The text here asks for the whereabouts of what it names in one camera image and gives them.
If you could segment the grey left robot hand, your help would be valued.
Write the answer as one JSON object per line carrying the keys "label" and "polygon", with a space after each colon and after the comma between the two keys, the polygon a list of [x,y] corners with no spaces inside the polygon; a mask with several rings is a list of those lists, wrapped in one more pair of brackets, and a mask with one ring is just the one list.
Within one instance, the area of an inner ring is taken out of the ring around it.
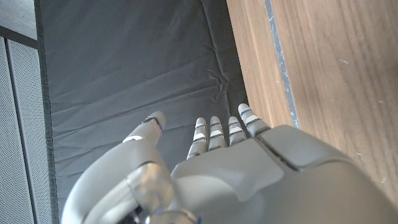
{"label": "grey left robot hand", "polygon": [[348,156],[239,105],[228,134],[198,118],[187,158],[168,170],[150,114],[73,186],[62,223],[396,223],[397,207]]}

